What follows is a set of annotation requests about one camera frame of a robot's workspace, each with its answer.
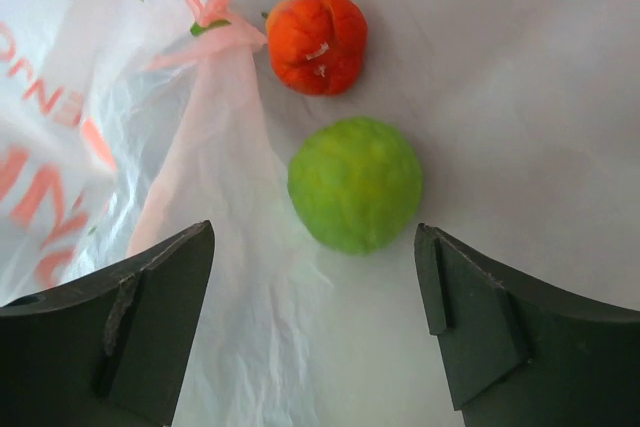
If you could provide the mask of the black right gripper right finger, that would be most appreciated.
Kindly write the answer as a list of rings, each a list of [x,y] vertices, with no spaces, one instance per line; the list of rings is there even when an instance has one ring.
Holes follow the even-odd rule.
[[[639,315],[555,287],[419,225],[416,273],[468,426],[635,426]]]

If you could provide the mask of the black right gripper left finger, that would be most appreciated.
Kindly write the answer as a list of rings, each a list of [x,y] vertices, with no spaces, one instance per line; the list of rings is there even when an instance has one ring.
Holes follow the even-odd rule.
[[[169,426],[214,256],[209,222],[1,309],[5,426]]]

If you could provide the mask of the green custard apple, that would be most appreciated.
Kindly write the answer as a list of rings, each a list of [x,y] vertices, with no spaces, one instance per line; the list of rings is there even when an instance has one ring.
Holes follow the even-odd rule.
[[[391,244],[416,215],[423,184],[403,134],[366,116],[316,131],[288,165],[287,191],[299,219],[319,243],[348,255]]]

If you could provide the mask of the pink plastic bag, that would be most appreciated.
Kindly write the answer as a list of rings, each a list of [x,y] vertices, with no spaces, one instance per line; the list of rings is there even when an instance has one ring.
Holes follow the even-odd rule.
[[[272,70],[282,0],[1,0],[1,309],[201,222],[214,256],[169,426],[468,426],[429,332],[425,224],[639,315],[639,0],[351,0],[356,83]],[[288,165],[339,120],[396,127],[416,215],[348,255]]]

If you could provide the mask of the red apple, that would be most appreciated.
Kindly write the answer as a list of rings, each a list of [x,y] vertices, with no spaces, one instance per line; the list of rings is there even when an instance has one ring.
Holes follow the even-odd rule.
[[[276,77],[308,96],[336,96],[361,74],[368,24],[351,0],[282,0],[265,17]]]

